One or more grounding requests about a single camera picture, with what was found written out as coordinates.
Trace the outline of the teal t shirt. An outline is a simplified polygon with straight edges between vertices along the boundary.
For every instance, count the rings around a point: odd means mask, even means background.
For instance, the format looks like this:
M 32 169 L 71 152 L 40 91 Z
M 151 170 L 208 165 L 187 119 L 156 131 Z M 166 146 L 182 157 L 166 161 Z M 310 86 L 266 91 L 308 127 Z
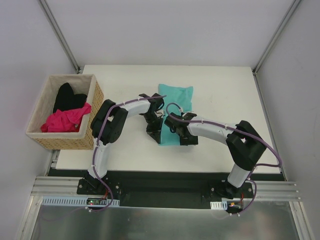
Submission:
M 158 85 L 158 93 L 162 96 L 166 95 L 164 100 L 164 118 L 165 121 L 168 117 L 166 112 L 167 105 L 169 103 L 178 104 L 184 112 L 190 112 L 192 110 L 192 98 L 194 93 L 194 88 L 189 87 L 176 87 L 169 86 L 166 84 Z M 160 134 L 160 146 L 179 146 L 180 138 L 177 134 L 172 133 L 168 126 L 165 125 L 165 122 L 162 123 L 161 134 Z

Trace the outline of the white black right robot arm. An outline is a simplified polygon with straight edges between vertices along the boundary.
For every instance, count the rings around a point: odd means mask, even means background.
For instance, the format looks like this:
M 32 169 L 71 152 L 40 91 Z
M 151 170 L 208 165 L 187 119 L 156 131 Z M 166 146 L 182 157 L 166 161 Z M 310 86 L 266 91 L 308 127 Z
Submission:
M 177 115 L 172 112 L 164 124 L 179 136 L 182 146 L 197 145 L 198 137 L 203 137 L 228 147 L 233 167 L 225 182 L 215 187 L 216 194 L 227 199 L 242 193 L 243 184 L 267 148 L 261 142 L 261 136 L 245 120 L 229 126 L 213 123 L 195 113 Z

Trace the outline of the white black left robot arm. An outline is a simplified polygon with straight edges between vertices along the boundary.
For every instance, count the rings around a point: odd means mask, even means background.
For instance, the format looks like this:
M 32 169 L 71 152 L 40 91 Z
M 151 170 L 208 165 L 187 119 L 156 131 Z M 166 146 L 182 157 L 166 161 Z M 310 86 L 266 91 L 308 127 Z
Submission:
M 161 143 L 161 131 L 164 120 L 164 96 L 155 93 L 148 96 L 144 93 L 137 98 L 122 103 L 105 100 L 90 128 L 93 136 L 93 154 L 90 167 L 78 183 L 79 195 L 102 195 L 110 193 L 107 184 L 107 161 L 110 149 L 123 131 L 128 118 L 143 116 L 146 121 L 146 133 L 157 143 Z

